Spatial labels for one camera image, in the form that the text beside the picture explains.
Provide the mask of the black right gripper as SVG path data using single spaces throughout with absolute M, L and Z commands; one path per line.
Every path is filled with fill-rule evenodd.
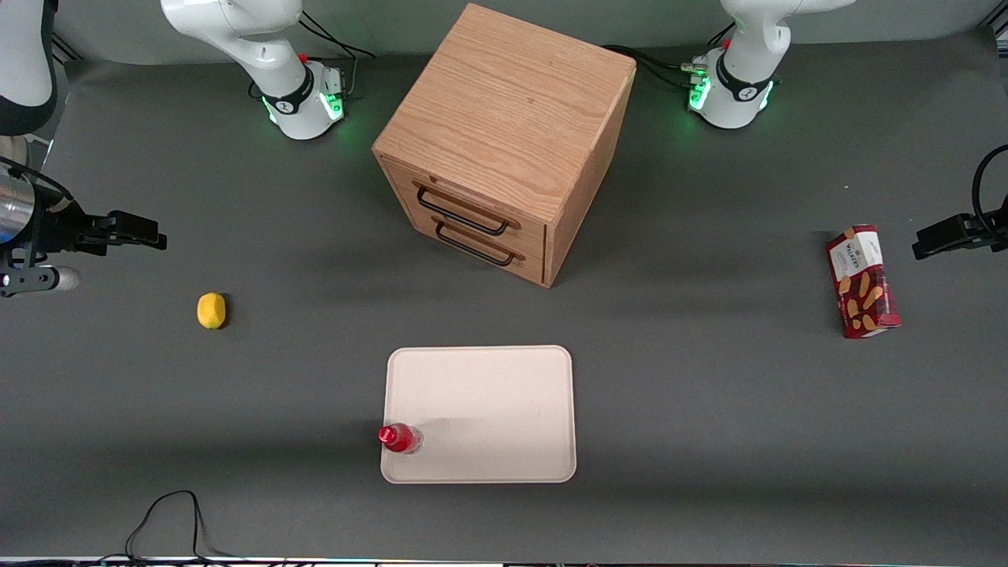
M 106 256 L 109 246 L 144 246 L 161 251 L 167 248 L 167 236 L 159 234 L 158 223 L 121 209 L 109 215 L 90 215 L 76 201 L 57 212 L 37 203 L 32 221 L 33 258 L 64 252 Z

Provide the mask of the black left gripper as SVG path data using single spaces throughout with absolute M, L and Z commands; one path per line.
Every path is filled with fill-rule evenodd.
M 997 254 L 1007 248 L 1006 214 L 957 214 L 937 222 L 933 229 L 936 232 L 917 233 L 912 252 L 918 261 L 958 249 L 989 247 Z

